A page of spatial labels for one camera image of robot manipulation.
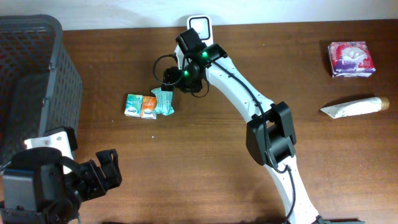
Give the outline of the teal small tissue pack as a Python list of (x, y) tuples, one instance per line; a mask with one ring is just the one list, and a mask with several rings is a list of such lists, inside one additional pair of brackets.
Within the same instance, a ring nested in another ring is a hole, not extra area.
[(140, 117), (142, 108), (143, 96), (128, 94), (126, 99), (126, 107), (124, 114), (131, 117)]

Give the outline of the orange small tissue pack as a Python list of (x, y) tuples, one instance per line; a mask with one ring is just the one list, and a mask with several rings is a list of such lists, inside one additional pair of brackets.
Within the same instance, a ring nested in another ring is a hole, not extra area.
[(153, 96), (144, 96), (141, 107), (141, 118), (144, 119), (156, 119), (155, 108), (157, 105), (157, 99)]

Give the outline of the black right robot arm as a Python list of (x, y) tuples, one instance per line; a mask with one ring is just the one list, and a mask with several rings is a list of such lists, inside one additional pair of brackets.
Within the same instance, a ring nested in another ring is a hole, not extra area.
[(177, 66), (164, 71), (162, 89), (177, 88), (196, 96), (207, 84), (222, 92), (246, 123), (246, 148), (270, 173), (285, 208), (285, 222), (319, 223), (320, 214), (297, 167), (297, 138), (289, 106), (257, 91), (220, 45), (206, 45), (194, 29), (182, 32), (176, 43), (171, 57)]

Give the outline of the red purple tissue pack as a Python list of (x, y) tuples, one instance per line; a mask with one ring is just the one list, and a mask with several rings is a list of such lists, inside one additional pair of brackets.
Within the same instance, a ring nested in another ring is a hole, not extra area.
[(328, 46), (332, 77), (364, 77), (376, 72), (365, 41), (332, 42)]

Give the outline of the white cream tube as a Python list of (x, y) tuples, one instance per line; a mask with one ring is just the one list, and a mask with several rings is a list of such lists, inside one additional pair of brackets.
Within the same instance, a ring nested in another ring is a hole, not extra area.
[(332, 119), (337, 119), (385, 111), (389, 105), (390, 102), (386, 97), (372, 97), (323, 107), (320, 111)]

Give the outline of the green wipes pack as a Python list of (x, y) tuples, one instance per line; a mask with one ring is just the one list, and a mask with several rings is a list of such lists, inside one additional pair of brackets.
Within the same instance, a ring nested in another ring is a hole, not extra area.
[(174, 109), (172, 107), (172, 91), (163, 91), (161, 87), (158, 87), (153, 89), (151, 92), (155, 95), (157, 100), (157, 104), (154, 110), (156, 114), (168, 116), (174, 113)]

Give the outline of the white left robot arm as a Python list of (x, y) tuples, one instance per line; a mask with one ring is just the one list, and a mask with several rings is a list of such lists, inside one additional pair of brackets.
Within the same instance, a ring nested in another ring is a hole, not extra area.
[(2, 167), (3, 223), (80, 221), (83, 202), (106, 195), (123, 181), (115, 149), (97, 152), (97, 162), (74, 160), (77, 141), (71, 127), (52, 129), (25, 144)]

